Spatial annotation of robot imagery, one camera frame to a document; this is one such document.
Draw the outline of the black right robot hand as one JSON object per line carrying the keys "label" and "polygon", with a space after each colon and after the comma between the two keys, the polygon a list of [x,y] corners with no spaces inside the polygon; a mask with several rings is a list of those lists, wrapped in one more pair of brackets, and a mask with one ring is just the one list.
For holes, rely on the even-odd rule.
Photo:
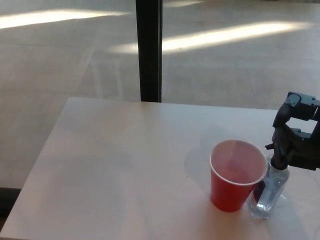
{"label": "black right robot hand", "polygon": [[[287,125],[291,119],[315,121],[311,133]],[[287,166],[315,171],[320,167],[320,101],[314,96],[288,92],[273,121],[271,165],[279,170]]]}

